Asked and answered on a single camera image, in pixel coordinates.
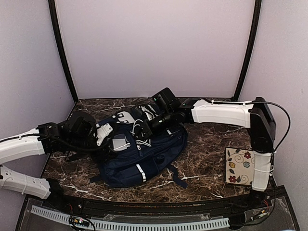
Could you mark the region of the white USB charger block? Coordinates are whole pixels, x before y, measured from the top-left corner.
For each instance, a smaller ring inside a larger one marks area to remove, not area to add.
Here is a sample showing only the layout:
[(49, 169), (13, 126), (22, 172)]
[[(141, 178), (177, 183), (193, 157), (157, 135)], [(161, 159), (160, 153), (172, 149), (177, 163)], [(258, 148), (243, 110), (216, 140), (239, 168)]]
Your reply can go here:
[(130, 147), (130, 142), (124, 134), (115, 135), (112, 140), (112, 147), (114, 152), (120, 152)]

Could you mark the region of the navy blue student backpack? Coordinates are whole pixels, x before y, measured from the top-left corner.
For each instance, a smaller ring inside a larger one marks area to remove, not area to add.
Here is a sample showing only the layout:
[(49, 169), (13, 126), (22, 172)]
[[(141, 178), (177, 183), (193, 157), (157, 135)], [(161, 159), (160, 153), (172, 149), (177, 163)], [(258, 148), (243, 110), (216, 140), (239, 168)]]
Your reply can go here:
[[(157, 119), (163, 112), (158, 106), (153, 105), (158, 113), (154, 119)], [(99, 175), (90, 178), (91, 183), (104, 181), (113, 188), (127, 188), (142, 184), (168, 168), (173, 172), (173, 181), (183, 188), (187, 187), (187, 183), (178, 177), (177, 168), (172, 165), (172, 162), (183, 153), (187, 146), (187, 130), (181, 124), (177, 124), (166, 127), (143, 141), (138, 139), (138, 130), (140, 123), (145, 120), (147, 119), (138, 117), (132, 107), (128, 111), (118, 111), (98, 122), (99, 124), (116, 123), (115, 132), (107, 142), (112, 149), (112, 140), (118, 134), (126, 136), (130, 147), (115, 152), (116, 156), (111, 160), (96, 160), (96, 154), (91, 153), (100, 172)]]

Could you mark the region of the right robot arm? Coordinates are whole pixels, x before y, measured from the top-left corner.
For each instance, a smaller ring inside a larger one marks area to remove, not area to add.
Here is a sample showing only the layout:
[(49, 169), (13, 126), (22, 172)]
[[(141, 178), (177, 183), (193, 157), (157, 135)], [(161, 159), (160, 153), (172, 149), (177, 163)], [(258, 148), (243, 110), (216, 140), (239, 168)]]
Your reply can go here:
[(291, 128), (288, 126), (280, 142), (275, 143), (277, 125), (269, 107), (281, 109), (288, 122), (291, 122), (286, 109), (262, 97), (243, 102), (207, 98), (187, 98), (182, 101), (170, 88), (162, 89), (152, 96), (152, 100), (158, 107), (158, 113), (145, 118), (133, 129), (134, 136), (140, 140), (147, 140), (167, 128), (183, 124), (215, 124), (231, 127), (232, 131), (236, 128), (245, 129), (255, 155), (253, 192), (246, 197), (245, 204), (250, 209), (255, 209), (263, 203), (263, 192), (268, 187), (270, 173), (274, 168), (274, 156)]

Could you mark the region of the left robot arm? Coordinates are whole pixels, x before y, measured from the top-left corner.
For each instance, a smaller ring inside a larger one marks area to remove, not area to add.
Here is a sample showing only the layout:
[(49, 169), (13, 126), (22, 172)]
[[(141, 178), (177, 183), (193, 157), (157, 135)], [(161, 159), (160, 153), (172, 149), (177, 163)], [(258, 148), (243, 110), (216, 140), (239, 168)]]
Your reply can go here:
[(65, 153), (98, 153), (107, 146), (116, 123), (99, 124), (88, 113), (74, 112), (60, 123), (41, 124), (30, 131), (0, 141), (1, 189), (29, 194), (49, 202), (58, 210), (68, 206), (63, 189), (54, 179), (35, 178), (13, 171), (5, 163), (28, 156)]

